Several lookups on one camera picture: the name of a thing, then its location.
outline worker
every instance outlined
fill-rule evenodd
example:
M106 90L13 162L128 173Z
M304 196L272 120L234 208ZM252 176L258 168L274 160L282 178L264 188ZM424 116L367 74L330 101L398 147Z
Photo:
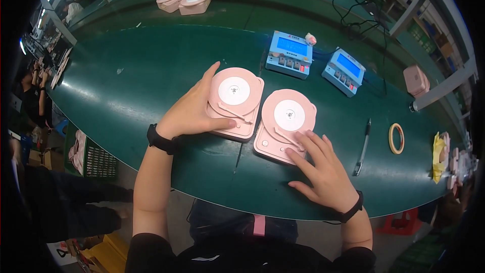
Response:
M27 116L39 128L55 128L66 117L45 92L45 84L49 78L49 70L41 70L38 61L32 67L21 67L15 81L22 85L22 106Z
M127 207L98 207L102 201L133 202L133 190L46 167L22 165L21 146L10 140L12 167L33 229L45 243L110 234L130 217Z
M71 2L64 6L64 12L67 12L67 16L65 17L65 23L69 24L71 20L76 17L81 11L83 7L77 2Z
M340 257L331 262L310 247L267 236L232 235L229 230L223 236L197 240L194 246L174 255L167 226L173 161L169 154L177 151L173 138L236 126L234 120L210 118L206 113L212 77L219 66L220 62L213 64L156 126L149 127L150 144L134 187L133 238L125 272L372 272L376 257L371 223L362 207L363 195L354 189L330 140L312 131L297 132L296 138L311 155L314 166L290 148L285 152L313 187L299 181L288 185L312 202L336 211L343 222Z
M473 196L474 185L475 175L467 181L465 186L462 184L458 185L460 188L459 201L455 198L452 191L448 191L443 197L418 207L419 220L428 223L435 230L457 226ZM394 220L393 227L405 227L405 224L401 224L401 221Z

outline black shirt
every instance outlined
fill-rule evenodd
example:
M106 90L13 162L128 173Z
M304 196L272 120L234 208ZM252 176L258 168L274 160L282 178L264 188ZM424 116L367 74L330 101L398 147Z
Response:
M52 126L52 100L46 95L44 103L44 115L39 115L39 98L40 88L37 86L31 86L23 94L22 106L24 107L27 116L40 128L45 127L45 121Z
M162 237L141 233L131 239L125 272L374 272L376 257L364 247L333 262L310 247L267 237L208 238L178 256Z

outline pen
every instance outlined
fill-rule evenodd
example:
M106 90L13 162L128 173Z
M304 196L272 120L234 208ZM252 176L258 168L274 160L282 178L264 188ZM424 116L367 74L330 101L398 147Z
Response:
M354 168L354 176L359 176L360 169L362 168L362 162L364 162L365 151L367 150L367 142L369 142L369 134L371 132L371 119L369 118L369 122L367 123L367 128L365 131L365 141L364 147L362 148L362 154L360 155L359 161L357 161L355 168Z

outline red stool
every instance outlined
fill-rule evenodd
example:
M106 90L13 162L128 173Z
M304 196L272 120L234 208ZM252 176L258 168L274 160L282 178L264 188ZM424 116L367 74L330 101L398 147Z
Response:
M377 228L377 233L395 234L395 235L413 235L421 228L422 221L418 219L418 208L410 209L403 212L400 219L394 220L393 215L387 215L383 228Z

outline blue test device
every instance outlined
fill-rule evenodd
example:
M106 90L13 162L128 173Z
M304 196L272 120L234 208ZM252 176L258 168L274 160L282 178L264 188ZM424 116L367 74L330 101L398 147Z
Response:
M305 38L275 31L271 40L266 69L306 79L310 74L313 48Z
M365 68L357 60L346 51L338 49L328 61L322 77L333 83L347 97L352 97L362 85L364 72Z

